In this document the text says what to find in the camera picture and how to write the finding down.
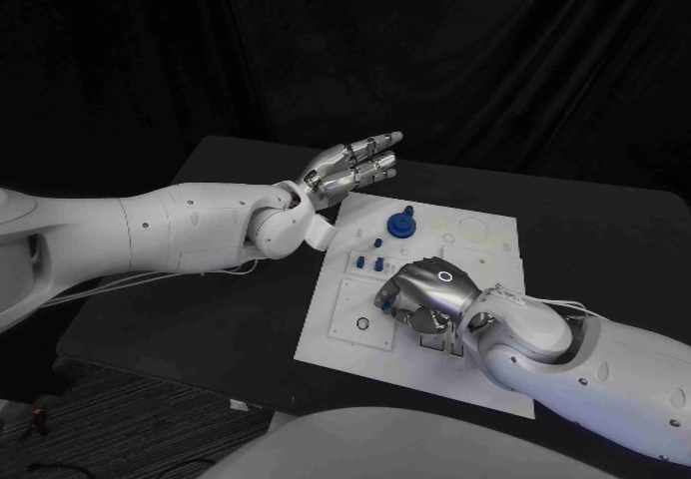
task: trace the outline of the black backdrop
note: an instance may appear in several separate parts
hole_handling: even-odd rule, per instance
[[[206,135],[400,130],[408,160],[689,201],[687,2],[7,0],[0,25],[4,188],[129,196]],[[35,397],[71,314],[0,337],[0,397]]]

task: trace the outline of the small blue part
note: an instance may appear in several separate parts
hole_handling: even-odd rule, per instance
[[[413,229],[416,228],[412,219],[412,213],[412,207],[406,206],[402,213],[395,213],[395,215],[387,217],[385,228],[387,229],[392,237],[405,239],[412,236]]]

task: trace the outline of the white robotic arm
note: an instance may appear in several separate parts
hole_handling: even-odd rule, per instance
[[[396,309],[402,293],[421,308]],[[691,347],[601,316],[568,320],[500,285],[480,291],[439,258],[406,264],[374,305],[419,332],[455,324],[493,383],[607,439],[691,466]]]
[[[194,183],[122,199],[61,200],[0,190],[0,331],[79,282],[126,271],[196,273],[324,250],[315,211],[395,174],[400,133],[337,145],[295,182]]]

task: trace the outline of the black table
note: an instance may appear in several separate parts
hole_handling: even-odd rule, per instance
[[[174,183],[291,180],[315,150],[207,137]],[[663,192],[399,161],[372,195],[516,217],[527,292],[571,298],[610,319],[691,344],[691,216]],[[324,211],[333,221],[337,209]],[[627,451],[535,405],[536,420],[294,361],[324,254],[302,245],[246,276],[178,276],[93,296],[61,355],[302,415],[389,406],[465,420],[620,477],[691,470]]]

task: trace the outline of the floor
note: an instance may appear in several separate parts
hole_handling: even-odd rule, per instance
[[[266,433],[273,412],[232,410],[214,394],[67,359],[54,371],[73,381],[67,393],[0,410],[1,479],[86,477],[69,469],[25,472],[34,462],[71,464],[99,479],[154,479],[180,461],[219,460]],[[47,434],[20,440],[34,408],[46,410]],[[197,477],[207,467],[190,464],[165,479]]]

